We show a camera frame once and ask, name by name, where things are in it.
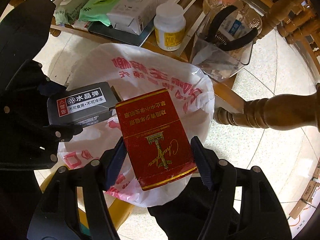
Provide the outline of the white pill bottle yellow label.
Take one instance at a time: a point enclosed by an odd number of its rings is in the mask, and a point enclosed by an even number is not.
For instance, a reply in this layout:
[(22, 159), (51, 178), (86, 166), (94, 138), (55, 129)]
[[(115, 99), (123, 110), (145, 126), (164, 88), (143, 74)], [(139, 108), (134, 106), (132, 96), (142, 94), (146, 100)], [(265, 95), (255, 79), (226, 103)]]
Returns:
[(184, 38), (186, 20), (183, 8), (176, 3), (163, 3), (156, 8), (153, 19), (156, 42), (165, 51), (180, 48)]

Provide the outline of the black cardboard box white label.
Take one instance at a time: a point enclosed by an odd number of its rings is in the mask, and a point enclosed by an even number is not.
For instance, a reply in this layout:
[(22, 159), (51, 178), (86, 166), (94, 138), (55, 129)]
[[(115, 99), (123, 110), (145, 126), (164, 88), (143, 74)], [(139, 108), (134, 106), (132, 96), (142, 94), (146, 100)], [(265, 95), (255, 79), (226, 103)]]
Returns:
[(47, 101), (51, 125), (92, 126), (109, 119), (120, 97), (107, 82), (95, 83), (51, 96)]

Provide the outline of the white tissue box on shelf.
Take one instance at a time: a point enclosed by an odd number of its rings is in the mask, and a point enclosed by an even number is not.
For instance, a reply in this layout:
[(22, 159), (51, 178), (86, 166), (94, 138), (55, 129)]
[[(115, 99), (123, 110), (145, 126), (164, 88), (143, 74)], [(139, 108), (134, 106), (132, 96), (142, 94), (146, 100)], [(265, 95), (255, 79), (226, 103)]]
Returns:
[(120, 0), (107, 13), (112, 27), (140, 35), (156, 14), (156, 8), (168, 0)]

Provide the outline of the red cigarette carton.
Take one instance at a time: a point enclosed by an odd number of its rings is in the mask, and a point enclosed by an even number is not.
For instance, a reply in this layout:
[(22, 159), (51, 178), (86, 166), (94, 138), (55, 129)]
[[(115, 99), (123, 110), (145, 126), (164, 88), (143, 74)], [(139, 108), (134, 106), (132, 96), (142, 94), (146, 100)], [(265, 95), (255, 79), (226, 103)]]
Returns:
[(197, 170), (191, 146), (167, 89), (116, 104), (135, 176), (144, 191)]

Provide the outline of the clear plastic organizer box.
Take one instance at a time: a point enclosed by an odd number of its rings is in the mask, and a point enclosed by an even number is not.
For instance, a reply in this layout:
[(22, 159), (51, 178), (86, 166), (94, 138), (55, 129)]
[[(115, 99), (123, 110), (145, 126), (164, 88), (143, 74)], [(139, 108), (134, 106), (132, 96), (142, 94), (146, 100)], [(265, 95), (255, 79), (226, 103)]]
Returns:
[(190, 62), (223, 82), (250, 63), (262, 20), (243, 0), (204, 0), (203, 12)]

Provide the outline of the wooden table leg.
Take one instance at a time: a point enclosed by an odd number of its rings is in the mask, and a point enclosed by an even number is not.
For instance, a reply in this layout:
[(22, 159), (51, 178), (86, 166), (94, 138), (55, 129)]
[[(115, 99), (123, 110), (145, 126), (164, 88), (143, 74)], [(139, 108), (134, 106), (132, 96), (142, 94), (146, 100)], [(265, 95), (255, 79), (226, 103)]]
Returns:
[(218, 108), (214, 120), (223, 125), (288, 131), (304, 126), (319, 128), (319, 83), (312, 95), (281, 94), (270, 99), (246, 101), (244, 113)]

